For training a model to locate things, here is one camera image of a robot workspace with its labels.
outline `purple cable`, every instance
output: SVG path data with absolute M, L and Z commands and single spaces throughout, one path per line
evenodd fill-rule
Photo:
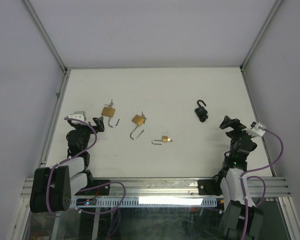
M 110 239 L 110 238 L 113 236 L 113 234 L 116 233 L 116 231 L 117 231 L 117 229 L 118 229 L 118 227 L 119 227 L 119 225 L 120 225 L 120 221 L 121 221 L 121 213 L 120 213 L 120 211 L 118 210 L 118 223 L 117 223 L 115 229 L 113 230 L 113 232 L 107 237 L 107 239 Z
M 243 197 L 244 198 L 247 196 L 247 192 L 246 192 L 246 188 L 245 188 L 245 183 L 244 183 L 243 176 L 246 175 L 247 173 L 252 173 L 252 172 L 260 171 L 260 170 L 263 170 L 263 169 L 266 169 L 266 168 L 269 168 L 269 167 L 275 165 L 281 159 L 282 154 L 284 153 L 284 143 L 283 143 L 282 139 L 276 133 L 274 133 L 273 131 L 270 131 L 268 129 L 265 129 L 264 131 L 266 131 L 267 133 L 270 133 L 270 134 L 274 135 L 280 141 L 281 151 L 280 151 L 280 154 L 277 157 L 277 159 L 274 162 L 270 163 L 269 165 L 264 166 L 264 167 L 260 167 L 260 168 L 256 168 L 256 169 L 252 169 L 252 170 L 248 170 L 248 171 L 245 171 L 245 172 L 243 172 L 241 174 L 241 176 L 240 176 L 240 182 L 241 182 L 241 188 L 242 188 L 242 192 L 243 192 Z M 248 227 L 248 210 L 249 210 L 248 200 L 244 199 L 244 202 L 245 202 L 245 220 L 244 220 L 244 226 L 243 226 L 241 240 L 245 239 L 245 236 L 246 236 L 246 233 L 247 233 L 247 227 Z
M 54 166 L 52 167 L 52 169 L 51 169 L 51 171 L 50 171 L 49 178 L 48 178 L 48 183 L 47 183 L 47 185 L 46 185 L 46 194 L 45 194 L 46 208 L 48 209 L 49 213 L 54 213 L 54 212 L 51 210 L 51 207 L 50 207 L 49 193 L 50 193 L 51 180 L 52 180 L 52 176 L 53 176 L 53 173 L 54 173 L 55 169 L 56 169 L 59 165 L 64 164 L 64 163 L 70 161 L 71 159 L 75 159 L 75 158 L 77 158 L 79 155 L 81 155 L 81 154 L 83 154 L 84 152 L 88 151 L 88 150 L 89 150 L 90 148 L 92 148 L 92 147 L 96 144 L 96 142 L 97 142 L 97 133 L 96 133 L 96 131 L 94 130 L 94 128 L 93 128 L 90 124 L 86 123 L 85 121 L 79 120 L 79 119 L 68 118 L 67 116 L 64 118 L 64 120 L 67 120 L 67 121 L 75 121 L 75 122 L 79 122 L 79 123 L 81 123 L 81 124 L 84 124 L 84 125 L 88 126 L 88 127 L 92 130 L 92 132 L 93 132 L 93 134 L 94 134 L 94 142 L 93 142 L 90 146 L 88 146 L 86 149 L 82 150 L 81 152 L 79 152 L 78 154 L 74 155 L 73 157 L 71 157 L 71 158 L 66 158 L 65 160 L 62 160 L 62 161 L 60 162 L 60 164 L 56 164 L 56 165 L 54 165 Z
M 119 214 L 120 214 L 120 211 L 119 210 L 117 210 L 117 211 L 115 211 L 114 212 L 114 214 L 113 214 L 113 216 L 112 216 L 112 219 L 111 219 L 111 223 L 110 223 L 110 228 L 109 228 L 109 231 L 108 231 L 108 233 L 107 233 L 107 235 L 106 235 L 106 237 L 105 237 L 105 239 L 109 239 L 111 236 L 112 236 L 112 229 L 114 228 L 114 226 L 115 226 L 115 223 L 117 222 L 117 220 L 119 219 L 119 221 L 118 221 L 118 224 L 117 225 L 119 225 L 120 224 L 120 218 L 119 218 Z
M 260 201 L 255 205 L 255 207 L 257 208 L 257 207 L 260 206 L 260 204 L 261 204 L 261 203 L 264 201 L 264 199 L 265 199 L 265 196 L 266 196 L 266 183 L 265 183 L 265 180 L 263 180 L 263 179 L 262 179 L 261 177 L 259 177 L 259 176 L 249 176 L 249 177 L 247 177 L 247 180 L 252 179 L 252 178 L 260 179 L 261 182 L 263 183 L 263 194 L 262 194 L 262 197 L 261 197 Z
M 80 192 L 85 192 L 85 191 L 90 191 L 90 190 L 93 190 L 93 189 L 98 189 L 98 188 L 101 188 L 101 187 L 104 187 L 106 185 L 110 185 L 110 184 L 120 184 L 122 187 L 123 187 L 123 196 L 120 200 L 120 202 L 118 203 L 117 206 L 115 206 L 114 208 L 112 208 L 111 210 L 108 210 L 108 211 L 102 211 L 102 212 L 90 212 L 90 211 L 85 211 L 81 208 L 80 211 L 83 212 L 83 213 L 86 213 L 86 214 L 92 214 L 92 215 L 101 215 L 101 214 L 108 214 L 108 213 L 111 213 L 115 210 L 117 210 L 120 205 L 122 204 L 122 202 L 124 201 L 125 197 L 126 197 L 126 187 L 125 185 L 123 185 L 122 182 L 120 181 L 110 181 L 110 182 L 107 182 L 107 183 L 104 183 L 104 184 L 101 184 L 101 185 L 98 185 L 98 186 L 93 186 L 93 187 L 89 187 L 89 188 L 84 188 L 84 189 L 81 189 L 80 191 L 78 191 L 78 193 Z

